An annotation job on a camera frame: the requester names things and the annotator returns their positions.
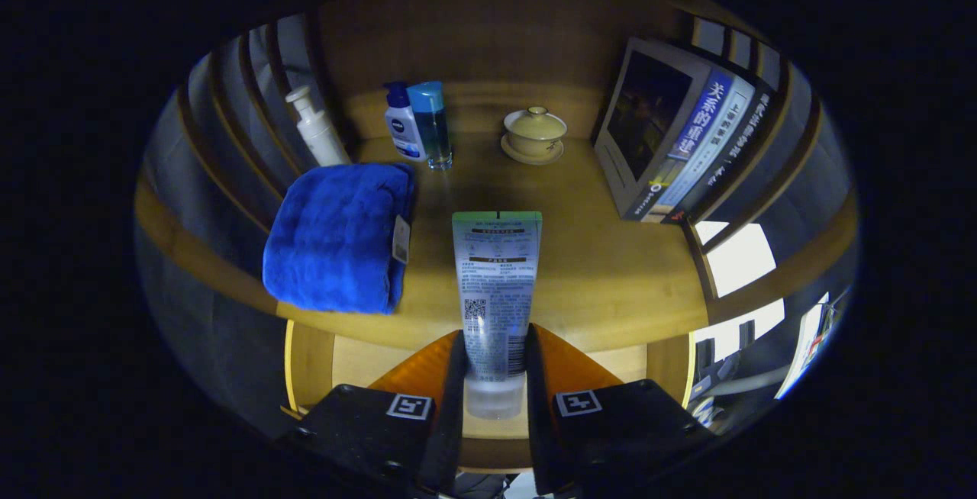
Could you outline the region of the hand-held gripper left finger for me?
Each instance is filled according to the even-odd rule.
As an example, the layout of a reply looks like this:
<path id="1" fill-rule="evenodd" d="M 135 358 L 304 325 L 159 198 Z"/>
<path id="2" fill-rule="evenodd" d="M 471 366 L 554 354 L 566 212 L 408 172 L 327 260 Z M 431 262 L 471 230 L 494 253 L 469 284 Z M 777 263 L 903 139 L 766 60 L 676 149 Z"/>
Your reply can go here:
<path id="1" fill-rule="evenodd" d="M 436 498 L 459 465 L 463 333 L 429 343 L 369 385 L 338 385 L 284 434 L 284 452 L 332 498 Z"/>

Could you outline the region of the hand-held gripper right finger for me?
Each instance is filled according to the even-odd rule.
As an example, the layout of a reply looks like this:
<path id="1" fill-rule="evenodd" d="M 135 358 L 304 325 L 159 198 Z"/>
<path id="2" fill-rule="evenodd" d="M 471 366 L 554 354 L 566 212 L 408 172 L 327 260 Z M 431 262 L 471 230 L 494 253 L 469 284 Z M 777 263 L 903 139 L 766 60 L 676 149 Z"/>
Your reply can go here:
<path id="1" fill-rule="evenodd" d="M 715 443 L 654 380 L 624 383 L 540 325 L 528 326 L 524 366 L 541 495 L 634 497 Z"/>

